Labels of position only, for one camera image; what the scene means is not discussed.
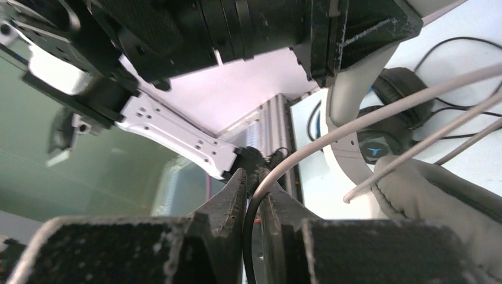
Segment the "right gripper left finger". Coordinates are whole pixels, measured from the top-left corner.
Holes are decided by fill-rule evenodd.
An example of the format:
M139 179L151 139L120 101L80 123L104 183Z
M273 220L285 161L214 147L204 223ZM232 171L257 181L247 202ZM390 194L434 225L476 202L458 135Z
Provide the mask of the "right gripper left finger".
M241 283L246 171L184 217L58 217L8 283Z

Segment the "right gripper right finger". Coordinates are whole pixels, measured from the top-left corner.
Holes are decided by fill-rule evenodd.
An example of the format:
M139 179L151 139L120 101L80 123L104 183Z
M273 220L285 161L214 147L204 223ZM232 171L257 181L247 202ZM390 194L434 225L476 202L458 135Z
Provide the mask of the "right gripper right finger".
M448 227L411 219L324 220L279 184L262 199L269 283L483 283Z

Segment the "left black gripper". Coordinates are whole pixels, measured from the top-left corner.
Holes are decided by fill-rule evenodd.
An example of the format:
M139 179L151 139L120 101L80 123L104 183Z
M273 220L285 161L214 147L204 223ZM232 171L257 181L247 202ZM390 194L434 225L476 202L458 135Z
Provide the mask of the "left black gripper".
M321 87L338 71L339 1L91 1L90 11L157 88L218 60L284 48Z

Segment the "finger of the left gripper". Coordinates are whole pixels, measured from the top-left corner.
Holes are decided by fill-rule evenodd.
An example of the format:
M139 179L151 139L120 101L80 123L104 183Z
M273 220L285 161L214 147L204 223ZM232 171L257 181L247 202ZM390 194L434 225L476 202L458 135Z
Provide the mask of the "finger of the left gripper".
M405 1L340 1L337 70L416 37L423 20Z

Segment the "white headphones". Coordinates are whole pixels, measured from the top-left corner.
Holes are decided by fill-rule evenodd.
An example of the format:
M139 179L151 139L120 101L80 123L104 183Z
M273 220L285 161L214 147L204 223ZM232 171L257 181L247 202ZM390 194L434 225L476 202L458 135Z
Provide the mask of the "white headphones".
M364 165L361 152L349 158L341 158L338 154L337 145L344 139L342 130L348 136L354 135L357 128L364 128L446 92L443 87L437 91L425 89L420 94L412 94L407 99L384 106L371 115L357 118L355 106L362 100L363 90L376 78L395 50L395 47L391 47L364 60L359 67L340 73L336 83L329 89L326 99L328 107L342 95L356 94L354 100L347 101L349 115L342 122L327 122L327 138L330 142L324 150L326 158L329 162L337 163L354 184L343 200L349 203L359 195L371 192L381 211L390 218L437 221L449 227L465 244L484 279L483 283L500 283L501 197L444 168L447 161L493 132L496 124L475 134L436 163L416 160L419 153L487 109L487 101L471 107L463 116L403 154L379 158L374 172Z

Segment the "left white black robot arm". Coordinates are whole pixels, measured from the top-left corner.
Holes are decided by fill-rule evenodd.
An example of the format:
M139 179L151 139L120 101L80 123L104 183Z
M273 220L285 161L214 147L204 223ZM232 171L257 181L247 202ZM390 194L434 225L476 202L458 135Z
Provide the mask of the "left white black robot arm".
M63 106L49 152L70 149L82 117L87 129L117 126L223 180L269 165L178 118L140 80L168 91L173 77L289 48L326 87L423 26L406 1L2 1L1 12L33 46L83 74L82 89L64 91L26 64L24 82Z

